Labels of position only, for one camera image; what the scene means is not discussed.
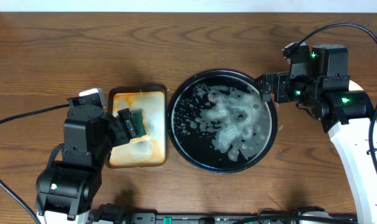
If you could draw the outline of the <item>orange green scrub sponge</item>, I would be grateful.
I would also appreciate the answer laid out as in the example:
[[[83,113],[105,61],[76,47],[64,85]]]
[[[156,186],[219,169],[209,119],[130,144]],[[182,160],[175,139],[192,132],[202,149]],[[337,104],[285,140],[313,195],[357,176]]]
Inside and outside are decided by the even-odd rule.
[[[131,138],[130,142],[134,143],[150,139],[143,110],[132,111],[131,117],[136,130],[136,136]]]

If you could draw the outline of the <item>yellow plate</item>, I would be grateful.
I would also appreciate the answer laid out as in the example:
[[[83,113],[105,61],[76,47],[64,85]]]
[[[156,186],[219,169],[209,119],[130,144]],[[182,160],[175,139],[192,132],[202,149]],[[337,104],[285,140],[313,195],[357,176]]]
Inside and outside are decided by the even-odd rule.
[[[363,91],[363,89],[362,89],[362,87],[361,86],[359,86],[359,84],[357,84],[356,82],[354,82],[354,81],[352,81],[352,80],[350,80],[350,82],[349,82],[349,87],[348,87],[348,89],[350,90],[350,91]]]

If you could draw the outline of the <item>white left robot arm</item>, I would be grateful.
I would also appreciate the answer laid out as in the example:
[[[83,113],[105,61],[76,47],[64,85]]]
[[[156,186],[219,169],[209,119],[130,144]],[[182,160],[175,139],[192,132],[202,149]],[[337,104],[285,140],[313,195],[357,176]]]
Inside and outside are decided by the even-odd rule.
[[[113,116],[97,105],[71,107],[63,131],[64,142],[54,148],[37,178],[35,208],[40,218],[55,212],[66,221],[76,221],[91,209],[112,148],[147,132],[141,110],[126,108]]]

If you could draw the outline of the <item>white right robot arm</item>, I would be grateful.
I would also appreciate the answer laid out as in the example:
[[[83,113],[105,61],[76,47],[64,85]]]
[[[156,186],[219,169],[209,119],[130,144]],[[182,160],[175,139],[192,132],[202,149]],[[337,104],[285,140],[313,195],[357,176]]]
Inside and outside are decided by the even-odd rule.
[[[377,223],[377,125],[368,94],[348,74],[348,50],[337,44],[282,50],[287,72],[259,78],[263,101],[295,102],[320,120],[340,156],[359,223]]]

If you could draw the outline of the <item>rectangular soapy black tray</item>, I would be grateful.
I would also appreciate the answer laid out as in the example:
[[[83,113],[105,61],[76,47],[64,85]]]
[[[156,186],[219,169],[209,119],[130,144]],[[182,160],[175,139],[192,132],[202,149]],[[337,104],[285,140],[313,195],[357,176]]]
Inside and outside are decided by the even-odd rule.
[[[139,113],[145,135],[111,150],[108,167],[161,166],[166,159],[165,90],[161,86],[119,87],[108,95],[108,113],[116,116],[119,110]]]

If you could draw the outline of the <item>round black tray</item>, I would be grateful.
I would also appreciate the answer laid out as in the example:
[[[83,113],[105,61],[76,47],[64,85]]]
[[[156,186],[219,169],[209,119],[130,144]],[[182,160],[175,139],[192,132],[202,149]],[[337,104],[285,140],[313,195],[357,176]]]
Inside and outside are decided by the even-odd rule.
[[[277,135],[274,104],[255,79],[236,70],[207,70],[183,82],[167,107],[177,152],[199,169],[229,174],[257,164]]]

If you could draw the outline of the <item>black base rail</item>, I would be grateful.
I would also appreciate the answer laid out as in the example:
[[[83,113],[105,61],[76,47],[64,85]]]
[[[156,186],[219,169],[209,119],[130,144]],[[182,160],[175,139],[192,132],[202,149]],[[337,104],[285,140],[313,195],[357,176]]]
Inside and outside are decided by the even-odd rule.
[[[281,213],[264,208],[251,215],[232,214],[173,214],[173,213],[130,213],[112,204],[101,205],[88,213],[84,224],[273,224],[273,223],[357,223],[357,217],[329,215],[320,207],[300,208],[292,213]]]

